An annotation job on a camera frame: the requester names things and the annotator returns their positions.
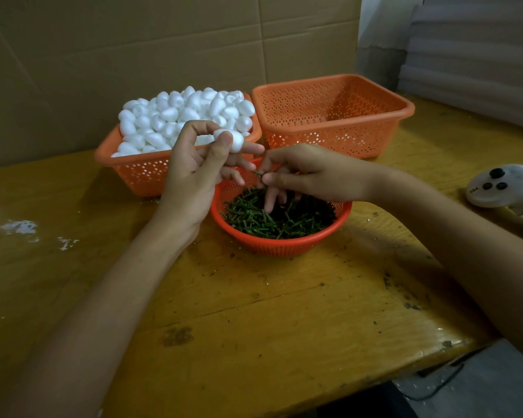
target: person's left arm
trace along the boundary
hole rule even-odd
[[[95,418],[135,327],[178,255],[196,237],[223,178],[244,184],[227,166],[254,170],[229,155],[230,133],[197,151],[197,135],[219,126],[188,121],[174,146],[167,183],[155,216],[128,249],[29,359],[0,417]],[[245,143],[243,152],[263,146]]]

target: yellow table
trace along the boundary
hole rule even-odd
[[[523,164],[523,129],[415,99],[378,162],[451,198]],[[0,394],[156,208],[92,151],[0,169]],[[484,213],[523,236],[510,213]],[[208,217],[154,295],[104,417],[297,412],[489,344],[495,329],[394,217],[367,203],[311,252],[247,252]]]

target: red basket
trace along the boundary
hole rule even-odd
[[[257,158],[253,160],[252,163],[259,165],[261,160],[261,158]],[[335,207],[337,220],[335,220],[335,222],[328,228],[310,236],[299,237],[296,239],[276,240],[247,235],[246,233],[240,232],[228,225],[223,217],[221,217],[221,213],[226,212],[225,201],[232,201],[242,193],[244,188],[254,186],[258,181],[258,176],[254,173],[244,169],[239,169],[239,171],[244,178],[246,185],[244,187],[238,186],[232,181],[223,181],[217,185],[215,188],[213,203],[211,203],[211,216],[213,216],[215,222],[221,226],[225,232],[235,237],[246,248],[255,253],[263,253],[265,255],[278,257],[291,257],[306,253],[323,241],[324,238],[338,230],[343,223],[345,223],[351,212],[352,202],[334,202],[333,206]]]
[[[247,93],[244,98],[251,100]],[[262,137],[262,129],[257,115],[252,117],[252,129],[244,140],[256,142]],[[112,158],[122,142],[119,125],[108,134],[95,151],[95,160],[105,167],[112,167],[130,190],[139,197],[155,197],[163,193],[164,181],[167,178],[168,164],[172,151],[161,151],[149,154],[127,155]],[[251,154],[244,154],[248,160]]]
[[[317,144],[356,158],[382,154],[414,104],[359,75],[258,86],[252,102],[269,147]]]

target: cardboard backdrop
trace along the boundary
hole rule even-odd
[[[0,165],[97,147],[160,91],[353,73],[361,0],[0,0]]]

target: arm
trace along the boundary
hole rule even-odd
[[[244,185],[227,166],[255,169],[239,154],[229,155],[230,133],[201,150],[197,135],[220,127],[188,121],[171,156],[159,208],[104,279],[59,324],[28,361],[14,390],[0,405],[0,417],[97,417],[140,317],[174,260],[196,237],[223,178]],[[261,154],[244,143],[242,152]]]
[[[265,210],[283,189],[377,204],[404,223],[523,352],[523,240],[406,173],[313,145],[268,151]]]

